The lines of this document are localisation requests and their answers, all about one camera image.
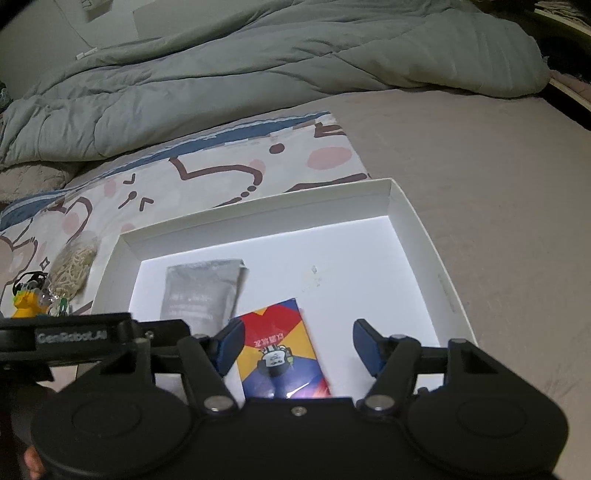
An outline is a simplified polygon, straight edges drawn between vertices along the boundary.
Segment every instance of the gray comforter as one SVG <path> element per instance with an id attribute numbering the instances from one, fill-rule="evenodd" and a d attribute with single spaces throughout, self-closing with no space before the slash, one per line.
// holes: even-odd
<path id="1" fill-rule="evenodd" d="M 4 114 L 0 170 L 101 160 L 342 92 L 434 84 L 509 98 L 548 77 L 519 26 L 463 0 L 277 0 L 48 74 Z"/>

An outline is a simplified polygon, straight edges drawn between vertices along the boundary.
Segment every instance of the metal screw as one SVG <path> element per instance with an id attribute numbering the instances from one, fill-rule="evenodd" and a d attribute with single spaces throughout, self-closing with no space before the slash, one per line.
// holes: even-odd
<path id="1" fill-rule="evenodd" d="M 371 395 L 365 399 L 365 404 L 374 411 L 389 410 L 394 403 L 394 399 L 387 395 Z"/>
<path id="2" fill-rule="evenodd" d="M 225 395 L 214 395 L 213 397 L 206 398 L 203 405 L 208 410 L 218 412 L 232 408 L 234 401 Z"/>
<path id="3" fill-rule="evenodd" d="M 308 410 L 305 407 L 293 407 L 291 409 L 291 413 L 296 417 L 301 417 L 308 413 Z"/>

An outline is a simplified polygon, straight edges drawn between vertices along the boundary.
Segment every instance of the wall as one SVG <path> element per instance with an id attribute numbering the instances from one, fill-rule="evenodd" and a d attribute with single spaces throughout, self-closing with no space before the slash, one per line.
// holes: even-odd
<path id="1" fill-rule="evenodd" d="M 151 1 L 112 0 L 86 12 L 80 0 L 35 0 L 0 31 L 0 80 L 18 98 L 81 52 L 137 40 L 133 10 Z"/>
<path id="2" fill-rule="evenodd" d="M 86 12 L 80 0 L 34 0 L 0 31 L 0 80 L 18 98 L 93 47 L 174 34 L 268 1 L 112 0 Z"/>

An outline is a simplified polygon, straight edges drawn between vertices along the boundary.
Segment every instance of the colorful card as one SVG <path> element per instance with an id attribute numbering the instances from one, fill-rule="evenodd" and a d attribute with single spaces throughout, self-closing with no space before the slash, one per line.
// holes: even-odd
<path id="1" fill-rule="evenodd" d="M 246 330 L 237 360 L 246 398 L 330 397 L 295 299 L 239 318 Z"/>

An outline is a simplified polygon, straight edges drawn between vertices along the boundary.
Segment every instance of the blue stripe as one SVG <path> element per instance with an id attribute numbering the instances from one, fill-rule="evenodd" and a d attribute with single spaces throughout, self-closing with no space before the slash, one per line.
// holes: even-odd
<path id="1" fill-rule="evenodd" d="M 133 162 L 128 163 L 122 167 L 113 168 L 85 183 L 72 187 L 69 189 L 56 190 L 54 192 L 43 192 L 35 195 L 30 195 L 22 199 L 12 202 L 4 211 L 0 212 L 0 232 L 6 230 L 12 225 L 16 225 L 24 220 L 34 216 L 39 210 L 45 208 L 50 203 L 64 196 L 68 192 L 74 192 L 86 187 L 90 182 L 99 179 L 105 179 L 111 175 L 122 173 L 131 170 L 132 168 L 141 167 L 158 160 L 163 160 L 170 157 L 178 157 L 188 153 L 198 152 L 207 148 L 216 147 L 218 145 L 230 142 L 237 142 L 240 140 L 247 140 L 248 138 L 265 137 L 284 128 L 294 127 L 309 120 L 314 120 L 323 115 L 328 115 L 330 112 L 310 113 L 305 116 L 269 119 L 266 121 L 249 122 L 240 124 L 227 130 L 223 130 L 213 135 L 204 135 L 195 140 L 189 140 L 167 150 L 157 152 L 149 157 L 139 158 Z"/>

